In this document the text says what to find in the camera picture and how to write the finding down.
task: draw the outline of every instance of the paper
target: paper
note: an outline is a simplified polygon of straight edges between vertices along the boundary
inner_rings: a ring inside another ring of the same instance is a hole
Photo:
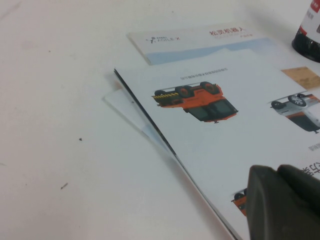
[[[249,239],[235,195],[252,165],[320,177],[319,100],[252,51],[118,72],[236,237]]]

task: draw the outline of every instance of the black object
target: black object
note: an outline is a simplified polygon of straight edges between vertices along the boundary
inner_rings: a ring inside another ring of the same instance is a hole
[[[292,47],[307,59],[320,63],[320,43],[305,36],[301,30],[296,33]]]
[[[320,181],[290,166],[254,165],[246,193],[251,240],[319,240]]]

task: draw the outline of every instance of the bottle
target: bottle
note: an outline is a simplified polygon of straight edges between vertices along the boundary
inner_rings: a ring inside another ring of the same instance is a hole
[[[320,0],[313,0],[292,41],[302,56],[320,63]]]

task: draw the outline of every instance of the vehicle window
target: vehicle window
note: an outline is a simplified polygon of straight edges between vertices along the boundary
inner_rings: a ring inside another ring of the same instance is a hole
[[[215,102],[214,104],[211,105],[211,108],[221,114],[226,114],[232,111],[232,109],[230,109],[230,107],[227,105],[226,101],[224,100]]]
[[[289,119],[295,124],[297,124],[300,128],[308,132],[312,132],[320,129],[320,127],[315,125],[306,115],[289,117]]]
[[[200,121],[208,117],[208,112],[203,107],[192,107],[189,108],[189,113],[195,116]]]

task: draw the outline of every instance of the orange truck image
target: orange truck image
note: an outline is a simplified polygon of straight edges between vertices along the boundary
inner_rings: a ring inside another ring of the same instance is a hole
[[[247,189],[243,190],[242,192],[238,192],[234,195],[234,200],[233,202],[236,207],[241,211],[241,213],[245,216],[247,216],[247,211],[246,211],[246,201],[247,201]]]
[[[206,81],[196,86],[177,86],[173,91],[157,90],[152,97],[162,108],[183,108],[207,123],[227,120],[238,112],[223,96],[221,87]]]

